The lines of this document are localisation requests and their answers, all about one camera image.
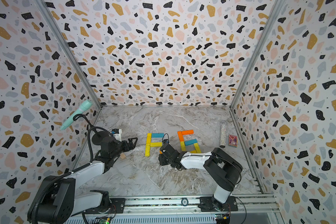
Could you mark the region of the teal block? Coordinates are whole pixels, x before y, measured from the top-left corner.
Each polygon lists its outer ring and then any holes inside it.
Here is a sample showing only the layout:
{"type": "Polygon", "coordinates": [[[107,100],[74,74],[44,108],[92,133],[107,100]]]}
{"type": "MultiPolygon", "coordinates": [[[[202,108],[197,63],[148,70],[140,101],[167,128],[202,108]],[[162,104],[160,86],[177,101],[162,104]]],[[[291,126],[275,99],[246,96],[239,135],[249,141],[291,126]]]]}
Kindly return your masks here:
{"type": "Polygon", "coordinates": [[[164,133],[152,133],[151,138],[163,138],[164,135],[164,133]]]}
{"type": "Polygon", "coordinates": [[[197,143],[197,140],[196,139],[188,140],[188,141],[185,141],[184,143],[185,143],[186,146],[194,145],[194,144],[197,143]]]}

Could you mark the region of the yellow-green block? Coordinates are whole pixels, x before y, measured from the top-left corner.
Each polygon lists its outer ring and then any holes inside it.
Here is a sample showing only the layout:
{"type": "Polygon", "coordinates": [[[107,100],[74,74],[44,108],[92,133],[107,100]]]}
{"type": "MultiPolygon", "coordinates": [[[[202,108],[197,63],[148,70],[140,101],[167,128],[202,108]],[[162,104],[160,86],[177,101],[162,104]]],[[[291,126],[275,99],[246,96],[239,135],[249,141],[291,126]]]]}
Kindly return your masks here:
{"type": "Polygon", "coordinates": [[[182,151],[186,151],[186,145],[185,145],[185,142],[181,141],[181,142],[180,142],[180,145],[181,145],[181,150],[182,150],[182,151]]]}

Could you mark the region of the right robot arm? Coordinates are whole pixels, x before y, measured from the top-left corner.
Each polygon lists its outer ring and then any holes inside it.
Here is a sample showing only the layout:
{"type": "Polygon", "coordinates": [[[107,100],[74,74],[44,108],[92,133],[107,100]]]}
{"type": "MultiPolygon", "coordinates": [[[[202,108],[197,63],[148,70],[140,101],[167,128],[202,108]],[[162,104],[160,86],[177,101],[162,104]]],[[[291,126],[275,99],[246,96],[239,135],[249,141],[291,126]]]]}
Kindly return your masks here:
{"type": "Polygon", "coordinates": [[[217,183],[213,201],[219,205],[227,202],[242,179],[241,164],[218,147],[211,152],[194,154],[186,151],[178,152],[166,141],[160,147],[159,163],[161,166],[170,165],[179,171],[187,169],[207,171],[217,183]]]}

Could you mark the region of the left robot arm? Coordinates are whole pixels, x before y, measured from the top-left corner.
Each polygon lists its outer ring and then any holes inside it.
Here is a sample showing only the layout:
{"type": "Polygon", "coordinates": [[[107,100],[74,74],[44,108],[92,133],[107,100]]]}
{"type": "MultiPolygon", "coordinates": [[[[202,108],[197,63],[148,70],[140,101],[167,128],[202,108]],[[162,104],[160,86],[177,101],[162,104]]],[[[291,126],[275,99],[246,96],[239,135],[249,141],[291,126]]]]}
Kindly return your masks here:
{"type": "Polygon", "coordinates": [[[106,213],[114,209],[109,193],[90,190],[76,195],[83,184],[107,172],[124,152],[135,149],[138,139],[119,141],[113,136],[102,137],[96,145],[101,149],[92,154],[90,162],[60,176],[50,175],[42,184],[28,211],[31,224],[63,224],[71,216],[90,209],[106,213]]]}

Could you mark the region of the beige wooden block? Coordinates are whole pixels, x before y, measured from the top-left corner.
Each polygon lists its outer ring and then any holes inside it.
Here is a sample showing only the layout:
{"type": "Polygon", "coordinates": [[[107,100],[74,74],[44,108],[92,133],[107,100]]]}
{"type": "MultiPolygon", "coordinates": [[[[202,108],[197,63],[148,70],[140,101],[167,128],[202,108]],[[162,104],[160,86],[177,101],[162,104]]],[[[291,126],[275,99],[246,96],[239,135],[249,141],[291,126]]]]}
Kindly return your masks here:
{"type": "Polygon", "coordinates": [[[122,153],[122,154],[120,154],[120,158],[121,158],[122,160],[124,160],[124,159],[126,159],[126,155],[125,155],[124,153],[122,153]]]}

